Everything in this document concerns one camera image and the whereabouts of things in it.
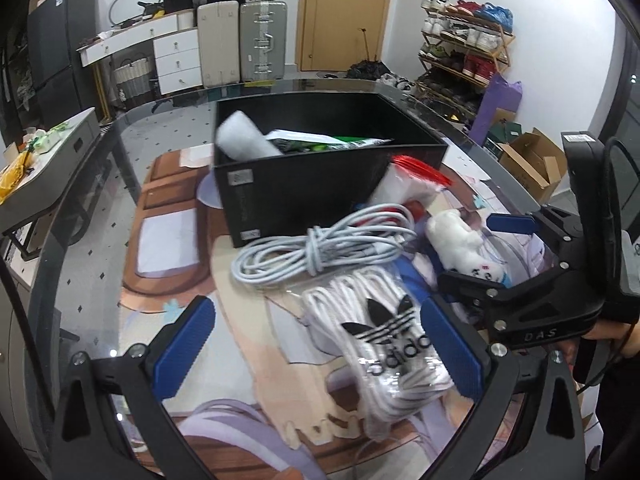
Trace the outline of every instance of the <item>adidas shoelace package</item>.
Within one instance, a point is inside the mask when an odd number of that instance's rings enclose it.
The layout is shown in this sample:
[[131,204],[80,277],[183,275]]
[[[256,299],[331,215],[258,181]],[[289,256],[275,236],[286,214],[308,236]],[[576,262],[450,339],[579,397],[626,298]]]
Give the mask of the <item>adidas shoelace package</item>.
[[419,306],[382,266],[342,270],[289,290],[310,330],[331,340],[356,378],[364,429],[388,437],[392,423],[442,396],[453,382],[418,318]]

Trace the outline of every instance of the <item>plush toy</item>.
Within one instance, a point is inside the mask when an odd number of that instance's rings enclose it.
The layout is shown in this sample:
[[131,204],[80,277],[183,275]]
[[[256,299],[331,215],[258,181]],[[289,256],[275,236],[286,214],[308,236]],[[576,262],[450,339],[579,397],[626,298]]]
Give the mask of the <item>plush toy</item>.
[[445,269],[509,286],[504,267],[479,254],[482,236],[465,224],[457,209],[447,209],[429,218],[425,234]]

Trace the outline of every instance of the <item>blue shoe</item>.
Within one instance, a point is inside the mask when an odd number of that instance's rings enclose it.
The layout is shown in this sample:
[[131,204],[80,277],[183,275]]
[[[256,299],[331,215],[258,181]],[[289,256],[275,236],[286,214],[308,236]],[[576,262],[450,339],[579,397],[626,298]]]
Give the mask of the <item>blue shoe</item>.
[[476,10],[474,15],[476,18],[498,23],[508,34],[513,32],[513,13],[509,9],[486,3],[480,10]]

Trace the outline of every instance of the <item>beige suitcase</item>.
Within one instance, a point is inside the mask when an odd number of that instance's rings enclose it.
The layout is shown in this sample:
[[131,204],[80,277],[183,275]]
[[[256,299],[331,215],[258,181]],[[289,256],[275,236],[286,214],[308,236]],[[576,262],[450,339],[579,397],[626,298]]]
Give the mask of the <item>beige suitcase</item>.
[[240,81],[238,2],[199,6],[198,42],[205,88]]

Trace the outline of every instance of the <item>white roll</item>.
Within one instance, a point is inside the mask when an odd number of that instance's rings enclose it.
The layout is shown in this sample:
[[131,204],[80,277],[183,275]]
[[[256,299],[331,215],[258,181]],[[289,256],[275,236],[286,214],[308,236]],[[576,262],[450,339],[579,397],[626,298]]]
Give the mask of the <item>white roll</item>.
[[218,127],[216,146],[238,162],[282,155],[244,112],[233,112]]

